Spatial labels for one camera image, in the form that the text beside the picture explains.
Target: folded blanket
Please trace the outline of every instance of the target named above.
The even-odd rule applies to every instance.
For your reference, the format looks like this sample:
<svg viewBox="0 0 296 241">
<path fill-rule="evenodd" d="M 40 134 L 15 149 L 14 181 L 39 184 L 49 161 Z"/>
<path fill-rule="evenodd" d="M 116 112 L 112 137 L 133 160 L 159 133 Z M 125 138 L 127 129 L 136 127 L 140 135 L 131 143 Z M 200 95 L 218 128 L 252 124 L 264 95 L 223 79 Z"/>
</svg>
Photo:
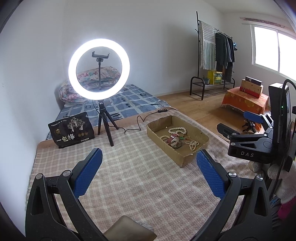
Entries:
<svg viewBox="0 0 296 241">
<path fill-rule="evenodd" d="M 119 80 L 119 71 L 112 67 L 101 68 L 101 87 L 102 89 L 111 88 Z M 79 83 L 87 90 L 96 91 L 99 89 L 99 69 L 91 69 L 77 74 Z M 65 81 L 59 90 L 60 99 L 65 102 L 66 105 L 74 106 L 82 104 L 88 99 L 79 95 L 70 84 L 70 81 Z"/>
</svg>

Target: orange tablecloth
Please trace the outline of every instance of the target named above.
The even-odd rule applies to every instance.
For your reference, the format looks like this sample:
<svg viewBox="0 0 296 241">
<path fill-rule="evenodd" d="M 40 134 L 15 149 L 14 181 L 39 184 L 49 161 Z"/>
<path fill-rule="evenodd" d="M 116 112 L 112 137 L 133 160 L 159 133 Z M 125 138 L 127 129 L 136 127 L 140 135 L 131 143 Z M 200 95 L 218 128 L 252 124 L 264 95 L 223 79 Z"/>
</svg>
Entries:
<svg viewBox="0 0 296 241">
<path fill-rule="evenodd" d="M 243 112 L 250 111 L 255 114 L 264 114 L 265 108 L 268 104 L 268 98 L 269 97 L 265 94 L 261 94 L 260 98 L 256 98 L 250 94 L 240 91 L 239 87 L 236 87 L 226 92 L 221 105 L 230 105 Z"/>
</svg>

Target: ring light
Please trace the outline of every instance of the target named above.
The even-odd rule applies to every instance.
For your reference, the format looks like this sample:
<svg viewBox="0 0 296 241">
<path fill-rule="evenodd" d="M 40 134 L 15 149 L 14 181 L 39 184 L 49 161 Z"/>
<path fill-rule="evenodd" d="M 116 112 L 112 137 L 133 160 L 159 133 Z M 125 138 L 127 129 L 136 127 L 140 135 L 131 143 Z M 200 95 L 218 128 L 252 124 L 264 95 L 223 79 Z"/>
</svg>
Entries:
<svg viewBox="0 0 296 241">
<path fill-rule="evenodd" d="M 76 74 L 77 64 L 80 58 L 82 57 L 82 55 L 88 50 L 95 47 L 107 47 L 112 49 L 115 53 L 118 54 L 122 64 L 121 76 L 117 81 L 117 83 L 112 88 L 105 91 L 101 91 L 101 92 L 92 92 L 83 88 L 82 85 L 79 83 L 77 79 L 77 74 Z M 81 45 L 73 54 L 70 60 L 69 70 L 68 70 L 69 80 L 73 89 L 82 97 L 91 99 L 91 100 L 107 99 L 115 95 L 116 93 L 118 93 L 126 83 L 129 72 L 130 72 L 130 62 L 129 62 L 127 53 L 118 43 L 109 39 L 94 39 Z"/>
</svg>

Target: blue gripper pad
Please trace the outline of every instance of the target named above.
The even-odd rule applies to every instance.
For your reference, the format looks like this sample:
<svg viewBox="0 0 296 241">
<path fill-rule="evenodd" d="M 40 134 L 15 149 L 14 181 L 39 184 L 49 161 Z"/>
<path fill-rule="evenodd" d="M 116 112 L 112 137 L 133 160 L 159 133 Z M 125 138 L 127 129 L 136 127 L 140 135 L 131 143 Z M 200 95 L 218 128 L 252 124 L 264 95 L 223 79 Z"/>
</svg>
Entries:
<svg viewBox="0 0 296 241">
<path fill-rule="evenodd" d="M 262 124 L 263 123 L 263 118 L 262 118 L 261 115 L 252 113 L 250 111 L 245 111 L 244 112 L 244 117 L 247 120 L 253 121 L 253 122 L 258 123 L 258 124 Z"/>
<path fill-rule="evenodd" d="M 102 161 L 102 150 L 94 148 L 83 161 L 78 162 L 73 168 L 72 191 L 77 199 L 79 196 L 83 196 L 86 193 L 91 181 L 102 164 Z"/>
<path fill-rule="evenodd" d="M 221 164 L 215 162 L 206 150 L 201 150 L 197 153 L 196 163 L 213 194 L 220 199 L 224 198 L 228 184 L 226 170 Z"/>
</svg>

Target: tree illustration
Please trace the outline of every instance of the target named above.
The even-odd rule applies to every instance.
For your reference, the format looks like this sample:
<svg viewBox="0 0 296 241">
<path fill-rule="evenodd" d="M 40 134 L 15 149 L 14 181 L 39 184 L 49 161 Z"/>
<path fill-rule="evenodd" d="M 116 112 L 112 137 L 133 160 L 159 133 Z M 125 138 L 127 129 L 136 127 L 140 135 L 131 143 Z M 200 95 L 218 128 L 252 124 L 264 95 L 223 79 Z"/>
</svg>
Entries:
<svg viewBox="0 0 296 241">
<path fill-rule="evenodd" d="M 78 120 L 77 125 L 80 126 L 79 130 L 83 130 L 83 125 L 85 124 L 85 121 L 83 120 Z"/>
<path fill-rule="evenodd" d="M 74 124 L 72 122 L 70 122 L 68 124 L 68 128 L 72 130 L 72 132 L 74 132 Z"/>
<path fill-rule="evenodd" d="M 72 125 L 74 125 L 75 127 L 78 127 L 77 122 L 78 122 L 78 119 L 76 117 L 73 117 L 70 121 L 70 123 L 72 123 Z"/>
</svg>

